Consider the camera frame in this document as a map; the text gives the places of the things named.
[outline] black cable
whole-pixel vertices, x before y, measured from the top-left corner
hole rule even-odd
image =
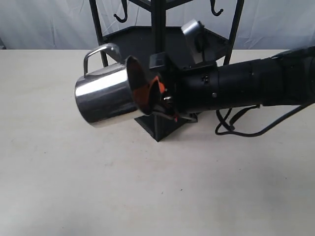
[[[217,126],[216,128],[216,134],[217,135],[227,135],[227,134],[232,134],[232,135],[237,135],[237,136],[241,136],[241,137],[257,137],[260,135],[265,134],[266,132],[268,132],[269,130],[271,130],[272,128],[274,128],[275,126],[277,126],[278,124],[280,124],[281,122],[283,122],[284,120],[288,119],[289,117],[295,115],[296,113],[300,112],[301,110],[309,107],[310,105],[312,105],[313,102],[311,103],[306,103],[303,105],[300,105],[299,107],[293,109],[292,111],[286,113],[285,115],[283,115],[282,117],[280,117],[279,119],[275,120],[273,123],[271,123],[270,125],[268,125],[267,127],[265,127],[264,129],[260,130],[259,132],[256,133],[252,133],[252,134],[247,134],[247,133],[241,133],[241,132],[236,132],[236,131],[225,131],[225,132],[219,132],[219,128],[222,126],[222,122]],[[225,117],[223,118],[223,120],[225,121],[228,116],[230,115],[230,112],[228,112]]]

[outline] white backdrop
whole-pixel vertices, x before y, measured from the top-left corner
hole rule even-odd
[[[103,34],[133,25],[150,25],[150,14],[120,0],[96,0]],[[228,37],[236,0],[217,0],[221,16],[209,0],[194,0],[167,12],[167,25],[182,26],[192,18]],[[235,44],[237,49],[292,49],[315,44],[314,0],[246,0]],[[9,49],[90,49],[97,46],[88,0],[0,0],[0,38]]]

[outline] metal hook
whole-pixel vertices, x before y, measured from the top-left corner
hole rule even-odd
[[[120,23],[125,23],[128,19],[128,12],[127,12],[127,0],[122,0],[122,5],[125,13],[125,17],[121,19],[119,16],[114,14],[114,17],[120,22]]]
[[[210,0],[210,4],[211,4],[211,12],[212,12],[213,15],[219,16],[219,15],[222,14],[223,9],[221,9],[221,10],[218,11],[218,12],[215,11],[216,0]]]

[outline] wire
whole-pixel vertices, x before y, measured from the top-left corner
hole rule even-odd
[[[231,108],[228,110],[227,114],[225,115],[224,118],[222,118],[222,115],[220,114],[220,111],[217,110],[217,116],[218,116],[218,119],[220,120],[220,124],[216,127],[216,131],[215,133],[217,135],[227,135],[227,134],[232,134],[232,135],[237,135],[237,136],[241,136],[241,137],[257,137],[257,136],[261,136],[263,134],[265,134],[266,132],[268,132],[269,130],[271,130],[272,128],[274,128],[275,126],[277,126],[278,124],[280,124],[281,122],[283,122],[284,120],[288,119],[289,117],[295,115],[296,113],[300,112],[301,110],[309,107],[310,105],[312,105],[313,102],[310,102],[310,103],[306,103],[306,104],[303,104],[303,105],[300,105],[299,107],[293,109],[292,111],[284,114],[283,116],[281,116],[279,119],[275,120],[274,122],[272,122],[270,125],[268,125],[267,127],[265,127],[264,129],[260,130],[259,132],[256,132],[256,133],[251,133],[251,134],[248,134],[248,133],[241,133],[241,132],[237,132],[237,131],[233,131],[233,123],[235,121],[237,121],[240,117],[242,117],[247,111],[251,110],[251,109],[255,109],[255,108],[258,108],[258,106],[252,106],[252,107],[249,107],[249,108],[245,108],[245,109],[242,109],[241,111],[239,111],[236,115],[234,115],[231,119],[231,123],[230,125],[228,125],[228,128],[227,130],[228,131],[225,131],[225,132],[219,132],[219,129],[221,128],[221,126],[224,125],[224,123],[226,124],[226,119],[229,117],[230,113],[231,113]]]

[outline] white table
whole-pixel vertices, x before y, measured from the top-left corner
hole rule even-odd
[[[214,112],[160,143],[133,120],[94,129],[73,97],[85,53],[0,51],[1,236],[314,235],[314,107],[251,139],[216,136]],[[290,109],[236,125],[258,131]]]

